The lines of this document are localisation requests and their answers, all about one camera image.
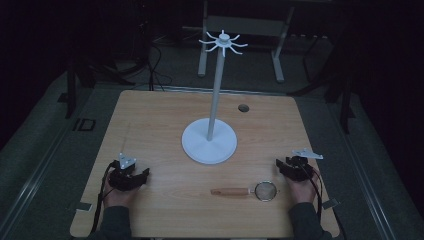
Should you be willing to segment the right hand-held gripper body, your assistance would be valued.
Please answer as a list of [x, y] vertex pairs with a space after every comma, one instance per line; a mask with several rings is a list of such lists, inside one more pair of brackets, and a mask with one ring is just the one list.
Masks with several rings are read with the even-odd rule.
[[313, 167], [309, 164], [309, 159], [318, 159], [322, 160], [323, 156], [321, 154], [317, 154], [307, 148], [303, 148], [301, 150], [293, 150], [293, 156], [298, 156], [300, 158], [300, 164], [297, 166], [289, 166], [289, 172], [285, 174], [286, 177], [291, 179], [292, 181], [301, 182], [312, 178], [314, 173]]

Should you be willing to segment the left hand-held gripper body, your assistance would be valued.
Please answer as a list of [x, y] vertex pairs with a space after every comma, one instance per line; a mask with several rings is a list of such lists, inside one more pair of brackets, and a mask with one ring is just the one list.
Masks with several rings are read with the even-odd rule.
[[120, 163], [120, 168], [114, 168], [109, 174], [110, 186], [120, 191], [130, 191], [140, 187], [142, 184], [136, 184], [133, 179], [136, 159], [119, 153], [117, 161]]

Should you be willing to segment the person's left hand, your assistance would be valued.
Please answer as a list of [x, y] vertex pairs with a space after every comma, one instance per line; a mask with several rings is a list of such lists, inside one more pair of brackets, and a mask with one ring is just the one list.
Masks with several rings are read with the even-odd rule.
[[136, 198], [139, 189], [132, 189], [130, 191], [120, 191], [111, 187], [109, 184], [109, 178], [106, 178], [103, 205], [105, 208], [122, 206], [129, 208], [132, 202]]

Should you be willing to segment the person's right hand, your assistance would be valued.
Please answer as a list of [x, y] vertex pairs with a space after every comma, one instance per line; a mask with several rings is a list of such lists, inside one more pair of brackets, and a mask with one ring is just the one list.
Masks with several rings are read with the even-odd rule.
[[295, 204], [314, 202], [316, 197], [316, 190], [314, 185], [317, 183], [319, 177], [320, 172], [314, 169], [312, 180], [296, 182], [286, 178], [286, 182], [288, 183], [291, 192], [292, 200]]

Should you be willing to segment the white hook stand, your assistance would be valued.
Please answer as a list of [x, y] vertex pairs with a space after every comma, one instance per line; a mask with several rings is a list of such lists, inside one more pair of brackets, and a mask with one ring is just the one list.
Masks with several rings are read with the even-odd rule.
[[207, 36], [210, 41], [200, 40], [200, 43], [211, 45], [206, 52], [217, 51], [210, 115], [190, 123], [182, 133], [181, 144], [184, 152], [195, 162], [215, 165], [227, 161], [235, 153], [238, 144], [233, 128], [217, 118], [226, 52], [230, 50], [241, 55], [235, 47], [244, 48], [247, 44], [237, 44], [239, 35], [231, 37], [224, 30], [218, 36], [207, 32]]

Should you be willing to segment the dark metal stand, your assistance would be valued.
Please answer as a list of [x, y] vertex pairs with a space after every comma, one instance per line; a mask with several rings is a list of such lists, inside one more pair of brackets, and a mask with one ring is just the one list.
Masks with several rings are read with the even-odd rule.
[[91, 66], [92, 61], [87, 57], [71, 58], [67, 64], [66, 91], [58, 99], [60, 103], [66, 104], [66, 119], [69, 119], [76, 109], [77, 81], [80, 81], [81, 86], [84, 88], [93, 88], [95, 86]]
[[341, 64], [331, 76], [325, 94], [327, 103], [335, 103], [341, 99], [339, 122], [345, 134], [349, 134], [349, 117], [351, 116], [350, 100], [353, 83], [353, 70], [350, 64]]

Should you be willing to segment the wooden handled mesh strainer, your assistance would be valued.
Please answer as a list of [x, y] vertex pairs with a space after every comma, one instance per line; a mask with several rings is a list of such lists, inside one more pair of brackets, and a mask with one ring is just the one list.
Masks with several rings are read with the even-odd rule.
[[210, 193], [215, 196], [248, 196], [253, 195], [262, 202], [273, 200], [278, 194], [278, 189], [273, 182], [262, 181], [253, 188], [215, 188]]

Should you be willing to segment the grey metal desk frame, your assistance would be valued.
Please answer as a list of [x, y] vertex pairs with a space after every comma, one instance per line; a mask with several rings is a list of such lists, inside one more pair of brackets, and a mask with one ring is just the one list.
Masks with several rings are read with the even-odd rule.
[[247, 34], [279, 38], [277, 47], [271, 51], [271, 59], [276, 81], [283, 83], [285, 77], [280, 55], [288, 35], [294, 11], [295, 8], [290, 7], [287, 10], [284, 21], [210, 15], [208, 13], [208, 0], [203, 0], [202, 38], [199, 40], [202, 47], [198, 64], [198, 76], [204, 77], [206, 75], [209, 52], [220, 47], [223, 57], [227, 49], [237, 54], [238, 52], [234, 50], [234, 46], [247, 47], [247, 44], [236, 44], [235, 41], [241, 34]]

